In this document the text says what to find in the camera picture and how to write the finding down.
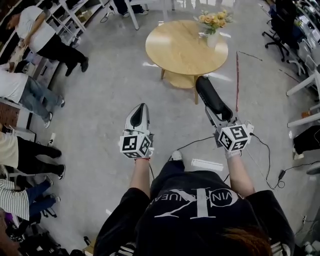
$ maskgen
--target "black office chair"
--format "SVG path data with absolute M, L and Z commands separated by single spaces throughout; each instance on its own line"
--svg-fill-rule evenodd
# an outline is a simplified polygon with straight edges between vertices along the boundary
M 288 44 L 291 48 L 298 49 L 299 45 L 297 40 L 293 36 L 294 21 L 297 16 L 297 10 L 295 4 L 291 0 L 277 0 L 275 5 L 276 11 L 271 12 L 271 26 L 274 30 L 274 34 L 270 35 L 267 32 L 263 32 L 262 36 L 267 35 L 273 42 L 269 42 L 265 45 L 268 48 L 270 45 L 278 46 L 282 55 L 281 61 L 285 61 L 284 51 L 289 56 L 289 51 L 285 48 L 284 44 Z

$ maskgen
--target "striped shirt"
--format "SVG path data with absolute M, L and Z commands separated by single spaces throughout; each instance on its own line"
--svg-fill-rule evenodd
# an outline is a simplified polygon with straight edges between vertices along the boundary
M 29 220 L 29 199 L 26 190 L 15 191 L 15 183 L 0 179 L 0 208 L 24 220 Z

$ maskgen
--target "wooden table top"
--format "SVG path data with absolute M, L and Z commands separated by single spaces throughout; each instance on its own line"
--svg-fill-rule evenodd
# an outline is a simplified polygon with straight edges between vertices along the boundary
M 200 25 L 193 20 L 175 20 L 156 27 L 147 37 L 145 50 L 160 68 L 183 75 L 199 76 L 215 71 L 228 57 L 228 45 L 219 35 L 215 49 L 199 37 Z

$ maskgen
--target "gray floor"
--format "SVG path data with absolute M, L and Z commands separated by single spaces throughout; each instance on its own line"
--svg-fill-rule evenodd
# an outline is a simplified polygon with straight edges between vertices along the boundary
M 172 20 L 192 19 L 200 10 L 220 10 L 220 2 L 234 11 L 234 21 L 221 31 L 225 33 L 229 54 L 226 63 L 213 72 L 210 80 L 221 98 L 236 107 L 237 66 L 239 63 L 238 114 L 242 122 L 250 120 L 254 133 L 271 149 L 269 182 L 277 183 L 281 169 L 316 159 L 319 152 L 306 155 L 303 161 L 292 159 L 292 140 L 287 122 L 299 118 L 312 100 L 307 91 L 286 97 L 286 90 L 297 82 L 295 67 L 280 61 L 278 49 L 262 37 L 268 31 L 268 15 L 257 0 L 177 0 L 176 11 L 169 11 Z M 145 102 L 150 112 L 150 129 L 155 134 L 155 152 L 151 160 L 158 174 L 172 151 L 194 140 L 208 137 L 212 128 L 204 111 L 204 104 L 194 104 L 191 90 L 176 89 L 160 80 L 160 69 L 154 67 L 145 52 L 148 34 L 162 21 L 156 4 L 150 5 L 147 16 L 139 16 L 140 30 L 136 31 L 130 18 L 118 14 L 107 23 L 100 23 L 106 10 L 102 9 L 90 22 L 87 37 L 78 47 L 89 56 L 89 68 L 81 73 L 77 67 L 65 77 L 62 65 L 52 82 L 53 90 L 64 95 L 63 109 L 55 109 L 52 123 L 44 129 L 37 116 L 32 118 L 31 130 L 38 140 L 46 143 L 52 132 L 55 145 L 62 150 L 61 162 L 67 173 L 63 181 L 55 180 L 51 189 L 62 198 L 54 209 L 57 219 L 46 219 L 43 225 L 68 250 L 84 247 L 83 236 L 93 238 L 119 203 L 129 185 L 134 162 L 119 153 L 118 140 L 129 111 Z M 294 135 L 305 127 L 293 129 Z M 243 152 L 243 160 L 256 190 L 266 190 L 264 177 L 268 170 L 268 151 L 255 138 L 247 147 L 252 155 Z M 219 175 L 228 174 L 223 149 L 216 149 L 213 141 L 193 144 L 182 151 L 188 170 L 192 159 L 223 164 Z M 284 177 L 285 188 L 277 188 L 275 195 L 294 232 L 300 229 L 302 217 L 311 220 L 319 207 L 316 176 L 308 176 L 305 169 L 293 169 Z

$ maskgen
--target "white vase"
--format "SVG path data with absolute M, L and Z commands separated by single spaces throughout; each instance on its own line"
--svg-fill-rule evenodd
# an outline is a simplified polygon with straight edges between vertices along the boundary
M 216 31 L 214 34 L 209 34 L 207 37 L 207 41 L 206 44 L 208 45 L 208 47 L 210 48 L 216 48 L 216 45 L 218 43 L 218 39 L 219 39 L 219 32 Z

